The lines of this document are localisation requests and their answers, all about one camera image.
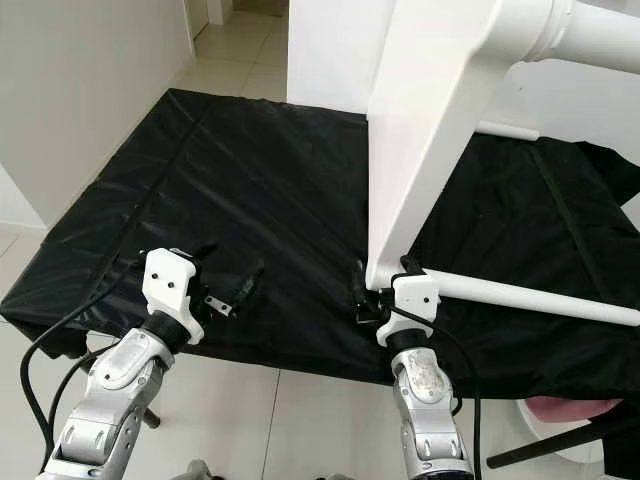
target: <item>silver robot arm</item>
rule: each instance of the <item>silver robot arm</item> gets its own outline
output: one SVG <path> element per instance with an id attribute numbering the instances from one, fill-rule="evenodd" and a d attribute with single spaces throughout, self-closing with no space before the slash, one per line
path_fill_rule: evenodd
<path id="1" fill-rule="evenodd" d="M 192 316 L 192 296 L 228 315 L 232 308 L 202 298 L 199 267 L 179 250 L 147 254 L 142 291 L 149 318 L 130 330 L 92 366 L 84 398 L 74 408 L 36 480 L 121 480 L 135 446 L 143 413 L 174 363 L 174 354 L 204 336 Z M 179 478 L 210 478 L 206 466 L 192 463 Z"/>
<path id="2" fill-rule="evenodd" d="M 428 275 L 398 275 L 382 303 L 427 321 L 436 318 L 439 289 Z M 409 480 L 473 480 L 473 470 L 451 414 L 453 389 L 427 347 L 432 329 L 396 312 L 377 331 L 392 354 L 393 393 L 400 411 L 401 443 Z"/>
<path id="3" fill-rule="evenodd" d="M 120 480 L 140 432 L 142 414 L 173 365 L 167 346 L 134 328 L 89 372 L 84 398 L 67 420 L 37 480 Z"/>

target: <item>black fabric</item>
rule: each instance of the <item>black fabric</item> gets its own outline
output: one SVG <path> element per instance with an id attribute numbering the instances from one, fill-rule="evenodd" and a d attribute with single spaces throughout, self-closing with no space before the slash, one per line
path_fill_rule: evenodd
<path id="1" fill-rule="evenodd" d="M 640 235 L 612 193 L 615 176 L 607 184 L 593 166 L 599 155 L 611 156 L 475 136 L 411 254 L 434 269 L 636 307 Z M 216 296 L 230 301 L 261 263 L 264 275 L 240 318 L 216 317 L 189 351 L 388 383 L 388 353 L 355 324 L 349 286 L 367 256 L 367 184 L 362 115 L 171 90 L 47 236 L 0 312 L 46 327 L 112 281 L 114 261 L 217 242 L 203 263 Z M 132 273 L 74 327 L 121 336 L 140 325 L 140 284 Z M 468 347 L 483 397 L 640 395 L 638 329 L 446 298 L 437 321 Z M 58 350 L 80 348 L 78 338 L 60 338 Z M 470 395 L 456 350 L 433 343 Z"/>
<path id="2" fill-rule="evenodd" d="M 15 321 L 12 323 L 32 342 L 46 332 L 48 328 Z M 58 358 L 62 355 L 68 358 L 80 358 L 87 353 L 86 332 L 71 329 L 62 330 L 56 336 L 44 340 L 41 349 L 51 358 Z"/>
<path id="3" fill-rule="evenodd" d="M 635 402 L 622 402 L 614 409 L 591 422 L 599 425 L 622 425 L 630 418 L 640 416 L 640 405 Z M 608 435 L 603 439 L 605 473 L 619 478 L 632 480 L 640 479 L 640 428 L 624 430 L 617 434 Z"/>
<path id="4" fill-rule="evenodd" d="M 640 169 L 608 148 L 579 142 L 576 145 L 589 158 L 589 162 L 598 171 L 609 187 L 613 197 L 624 205 L 638 193 Z"/>

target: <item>cable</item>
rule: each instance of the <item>cable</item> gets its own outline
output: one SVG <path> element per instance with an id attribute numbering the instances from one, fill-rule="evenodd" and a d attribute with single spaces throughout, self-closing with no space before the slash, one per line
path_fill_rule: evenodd
<path id="1" fill-rule="evenodd" d="M 111 285 L 107 286 L 100 293 L 98 293 L 95 297 L 93 297 L 92 299 L 88 300 L 84 304 L 80 305 L 78 308 L 73 310 L 68 315 L 65 315 L 64 317 L 62 317 L 61 320 L 59 320 L 56 324 L 54 324 L 52 327 L 50 327 L 46 332 L 44 332 L 42 335 L 40 335 L 29 346 L 29 348 L 25 352 L 24 356 L 22 357 L 22 362 L 20 362 L 20 383 L 22 384 L 22 390 L 24 392 L 24 395 L 25 395 L 25 397 L 27 399 L 27 402 L 29 403 L 29 406 L 31 407 L 31 411 L 33 412 L 33 415 L 36 418 L 36 422 L 38 423 L 38 426 L 40 427 L 40 431 L 42 432 L 42 436 L 44 437 L 45 448 L 46 448 L 45 451 L 51 451 L 51 452 L 53 451 L 53 447 L 54 447 L 53 431 L 51 429 L 51 426 L 47 422 L 47 419 L 45 418 L 44 413 L 42 412 L 42 408 L 40 407 L 40 404 L 38 403 L 36 395 L 33 392 L 33 388 L 31 386 L 31 379 L 29 378 L 29 364 L 31 363 L 31 359 L 33 358 L 33 354 L 42 345 L 42 343 L 45 340 L 47 340 L 49 337 L 51 337 L 57 330 L 59 330 L 60 328 L 64 327 L 66 324 L 68 324 L 71 320 L 76 318 L 78 315 L 82 314 L 87 309 L 91 308 L 93 305 L 95 305 L 100 300 L 102 300 L 104 297 L 109 295 L 118 286 L 118 284 L 125 278 L 125 276 L 129 272 L 129 270 L 133 266 L 135 266 L 136 263 L 137 262 L 134 262 L 134 263 L 131 263 L 131 264 L 127 265 L 127 267 L 122 271 L 122 273 L 120 273 L 116 277 L 116 279 L 111 283 Z"/>
<path id="2" fill-rule="evenodd" d="M 67 385 L 71 381 L 71 378 L 73 377 L 73 375 L 79 369 L 81 369 L 86 363 L 89 363 L 90 361 L 95 360 L 100 355 L 102 355 L 104 352 L 106 352 L 107 350 L 111 350 L 116 345 L 117 345 L 117 343 L 114 343 L 113 345 L 110 345 L 110 346 L 105 347 L 105 348 L 101 348 L 100 350 L 96 350 L 95 352 L 86 353 L 85 355 L 83 355 L 80 358 L 80 360 L 78 360 L 76 363 L 74 363 L 73 366 L 69 369 L 67 374 L 64 376 L 64 378 L 60 382 L 60 385 L 58 386 L 58 390 L 56 390 L 56 394 L 53 396 L 53 400 L 51 401 L 51 407 L 49 408 L 49 419 L 48 419 L 48 421 L 49 421 L 49 427 L 51 428 L 51 432 L 52 433 L 53 433 L 53 430 L 54 430 L 54 424 L 55 424 L 55 421 L 56 421 L 56 413 L 58 411 L 58 405 L 60 404 L 60 399 L 62 398 L 62 394 L 64 393 L 65 389 L 67 388 Z M 49 451 L 48 449 L 45 451 L 44 460 L 42 462 L 42 468 L 43 469 L 47 465 L 47 462 L 49 461 L 49 457 L 51 456 L 52 453 L 53 453 L 53 451 Z"/>
<path id="3" fill-rule="evenodd" d="M 431 328 L 434 332 L 439 333 L 440 335 L 447 337 L 447 339 L 453 343 L 456 348 L 460 351 L 460 353 L 462 354 L 462 357 L 464 358 L 465 362 L 467 363 L 467 367 L 469 368 L 469 371 L 471 372 L 471 377 L 473 378 L 473 383 L 474 383 L 474 394 L 473 394 L 473 400 L 474 400 L 474 410 L 473 410 L 473 470 L 476 476 L 476 480 L 482 480 L 482 471 L 480 469 L 480 423 L 481 423 L 481 403 L 480 403 L 480 388 L 479 388 L 479 381 L 478 381 L 478 372 L 476 371 L 475 366 L 473 365 L 473 361 L 471 360 L 471 357 L 469 357 L 469 354 L 467 353 L 467 351 L 465 350 L 465 348 L 462 346 L 462 344 L 460 342 L 458 342 L 458 340 L 456 339 L 456 337 L 454 337 L 451 333 L 449 333 L 447 330 L 445 330 L 444 328 L 435 325 L 434 323 L 429 322 L 428 320 L 425 320 L 422 317 L 419 317 L 418 315 L 414 315 L 411 312 L 407 312 L 406 310 L 403 310 L 401 308 L 398 308 L 396 306 L 390 306 L 389 307 L 391 309 L 392 312 L 397 313 L 398 315 L 402 315 L 405 318 L 408 318 L 410 320 L 413 320 L 415 322 L 421 323 L 422 325 L 425 325 L 429 328 Z"/>
<path id="4" fill-rule="evenodd" d="M 452 417 L 455 417 L 460 412 L 460 410 L 462 410 L 462 397 L 460 395 L 456 395 L 456 400 L 458 403 L 456 403 L 456 407 L 451 410 Z"/>

